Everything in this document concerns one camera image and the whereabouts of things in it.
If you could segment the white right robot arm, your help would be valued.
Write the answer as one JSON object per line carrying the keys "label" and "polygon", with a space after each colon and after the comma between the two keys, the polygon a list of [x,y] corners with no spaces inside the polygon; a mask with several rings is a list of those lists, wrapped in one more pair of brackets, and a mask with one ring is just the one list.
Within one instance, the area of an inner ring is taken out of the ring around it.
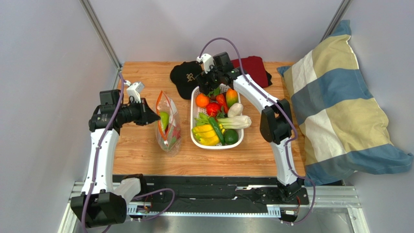
{"label": "white right robot arm", "polygon": [[282,199],[293,199],[302,184],[293,163],[291,141],[297,138],[297,133],[289,102],[267,93],[245,72],[243,65],[234,67],[227,52],[215,56],[204,53],[196,61],[203,66],[196,79],[204,94],[221,84],[227,85],[260,112],[260,133],[270,143],[276,161],[278,195]]}

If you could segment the white radish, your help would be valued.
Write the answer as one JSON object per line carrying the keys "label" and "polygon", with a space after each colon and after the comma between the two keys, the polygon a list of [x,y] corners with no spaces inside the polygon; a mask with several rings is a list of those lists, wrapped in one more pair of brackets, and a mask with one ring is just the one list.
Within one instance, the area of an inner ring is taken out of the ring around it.
{"label": "white radish", "polygon": [[243,105],[239,102],[234,103],[228,110],[228,117],[240,116],[243,112]]}

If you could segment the orange tangerine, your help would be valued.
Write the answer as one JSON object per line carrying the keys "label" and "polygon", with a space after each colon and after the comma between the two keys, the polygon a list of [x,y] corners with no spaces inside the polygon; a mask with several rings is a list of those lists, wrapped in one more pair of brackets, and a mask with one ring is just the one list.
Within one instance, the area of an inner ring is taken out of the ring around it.
{"label": "orange tangerine", "polygon": [[195,103],[200,108],[206,108],[210,104],[210,97],[204,95],[203,93],[200,93],[195,98]]}

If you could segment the orange green mango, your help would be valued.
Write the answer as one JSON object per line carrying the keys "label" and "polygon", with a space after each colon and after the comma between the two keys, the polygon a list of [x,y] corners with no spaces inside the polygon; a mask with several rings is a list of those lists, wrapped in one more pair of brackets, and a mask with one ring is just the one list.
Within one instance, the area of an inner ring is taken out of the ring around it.
{"label": "orange green mango", "polygon": [[238,93],[232,88],[229,88],[226,91],[225,99],[226,99],[226,104],[227,104],[228,108],[232,107],[235,103],[239,102]]}

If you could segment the clear orange-zip plastic bag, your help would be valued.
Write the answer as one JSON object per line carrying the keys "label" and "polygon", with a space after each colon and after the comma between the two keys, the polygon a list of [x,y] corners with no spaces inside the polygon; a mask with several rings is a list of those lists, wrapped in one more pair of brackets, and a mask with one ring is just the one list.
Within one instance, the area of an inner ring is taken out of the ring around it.
{"label": "clear orange-zip plastic bag", "polygon": [[182,140],[178,109],[172,98],[164,91],[160,91],[155,109],[160,117],[155,129],[157,142],[168,156],[176,156],[180,151]]}

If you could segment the green apple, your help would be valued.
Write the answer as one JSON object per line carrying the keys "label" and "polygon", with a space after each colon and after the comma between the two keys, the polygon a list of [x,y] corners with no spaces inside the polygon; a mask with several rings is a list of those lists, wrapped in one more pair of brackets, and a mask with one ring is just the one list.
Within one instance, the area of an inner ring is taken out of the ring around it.
{"label": "green apple", "polygon": [[170,115],[167,112],[161,111],[160,112],[160,125],[161,130],[165,132],[168,129]]}

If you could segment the pink dragon fruit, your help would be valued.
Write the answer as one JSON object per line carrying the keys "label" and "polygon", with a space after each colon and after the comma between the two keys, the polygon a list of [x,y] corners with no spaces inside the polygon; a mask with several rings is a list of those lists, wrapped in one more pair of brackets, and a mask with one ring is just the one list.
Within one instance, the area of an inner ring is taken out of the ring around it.
{"label": "pink dragon fruit", "polygon": [[165,151],[178,148],[181,143],[181,127],[170,124],[162,131],[161,145]]}

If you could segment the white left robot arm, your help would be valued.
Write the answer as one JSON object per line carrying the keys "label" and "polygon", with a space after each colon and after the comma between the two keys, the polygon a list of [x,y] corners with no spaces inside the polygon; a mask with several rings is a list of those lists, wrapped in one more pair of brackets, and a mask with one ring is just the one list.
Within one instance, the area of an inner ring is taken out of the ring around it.
{"label": "white left robot arm", "polygon": [[149,107],[139,91],[128,90],[127,104],[119,89],[100,92],[98,105],[88,122],[91,155],[81,194],[71,199],[70,207],[87,228],[121,224],[127,205],[145,185],[143,175],[128,175],[115,188],[113,164],[121,128],[126,123],[139,126],[157,122],[160,117]]}

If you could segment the orange carrot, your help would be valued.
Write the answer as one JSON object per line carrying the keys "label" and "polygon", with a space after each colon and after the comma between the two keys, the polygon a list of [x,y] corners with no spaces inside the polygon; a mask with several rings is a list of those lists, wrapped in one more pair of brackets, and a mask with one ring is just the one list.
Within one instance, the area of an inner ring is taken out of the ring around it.
{"label": "orange carrot", "polygon": [[227,114],[229,108],[227,106],[227,103],[226,103],[226,99],[225,99],[224,94],[217,95],[216,96],[216,101],[223,107],[224,113]]}

